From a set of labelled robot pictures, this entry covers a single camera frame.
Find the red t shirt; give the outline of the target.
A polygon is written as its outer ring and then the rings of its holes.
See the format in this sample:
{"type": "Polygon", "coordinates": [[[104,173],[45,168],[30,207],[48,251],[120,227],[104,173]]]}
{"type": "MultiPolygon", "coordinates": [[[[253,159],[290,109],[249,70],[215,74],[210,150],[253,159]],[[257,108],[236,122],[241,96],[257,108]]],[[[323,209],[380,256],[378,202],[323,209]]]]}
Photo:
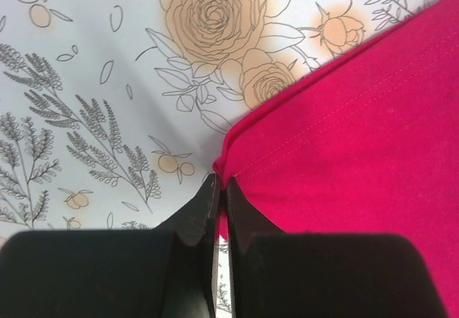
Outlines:
{"type": "Polygon", "coordinates": [[[458,315],[458,0],[441,0],[277,95],[214,170],[288,232],[388,232],[458,315]]]}

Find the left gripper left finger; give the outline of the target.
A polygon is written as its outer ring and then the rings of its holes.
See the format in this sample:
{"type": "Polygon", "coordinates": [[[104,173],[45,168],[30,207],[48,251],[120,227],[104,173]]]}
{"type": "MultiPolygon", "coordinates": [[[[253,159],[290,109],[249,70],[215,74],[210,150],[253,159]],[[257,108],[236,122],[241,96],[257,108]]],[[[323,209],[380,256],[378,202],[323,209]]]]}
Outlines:
{"type": "Polygon", "coordinates": [[[221,182],[153,229],[29,231],[1,248],[3,317],[214,317],[221,182]]]}

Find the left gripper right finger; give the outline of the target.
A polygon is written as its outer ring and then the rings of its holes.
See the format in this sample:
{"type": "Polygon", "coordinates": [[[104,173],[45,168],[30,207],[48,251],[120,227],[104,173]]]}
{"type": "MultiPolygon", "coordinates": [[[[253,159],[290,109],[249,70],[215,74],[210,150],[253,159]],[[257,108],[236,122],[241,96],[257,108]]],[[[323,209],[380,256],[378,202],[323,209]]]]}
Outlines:
{"type": "Polygon", "coordinates": [[[235,317],[445,317],[425,262],[393,234],[288,234],[226,188],[235,317]]]}

